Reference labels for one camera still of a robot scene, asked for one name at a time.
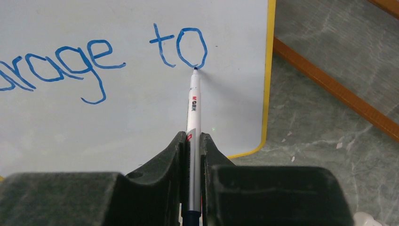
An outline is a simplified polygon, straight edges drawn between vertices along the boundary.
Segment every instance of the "white board surface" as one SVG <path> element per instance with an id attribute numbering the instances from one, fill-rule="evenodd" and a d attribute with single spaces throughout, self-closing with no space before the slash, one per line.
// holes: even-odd
<path id="1" fill-rule="evenodd" d="M 0 21 L 2 176 L 136 169 L 185 130 L 194 65 L 202 132 L 261 142 L 266 0 L 3 0 Z"/>

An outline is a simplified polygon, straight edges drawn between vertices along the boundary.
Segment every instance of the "yellow whiteboard edge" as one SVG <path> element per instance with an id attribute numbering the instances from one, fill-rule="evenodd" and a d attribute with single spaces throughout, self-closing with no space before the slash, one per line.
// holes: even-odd
<path id="1" fill-rule="evenodd" d="M 266 62 L 264 68 L 264 97 L 263 97 L 263 116 L 262 116 L 262 137 L 261 143 L 252 151 L 227 156 L 229 159 L 238 158 L 253 154 L 259 151 L 266 143 L 267 116 L 269 114 L 269 97 L 271 81 L 271 58 L 273 57 L 273 36 L 274 36 L 274 15 L 276 13 L 276 0 L 269 0 L 267 10 L 267 34 L 266 34 Z"/>

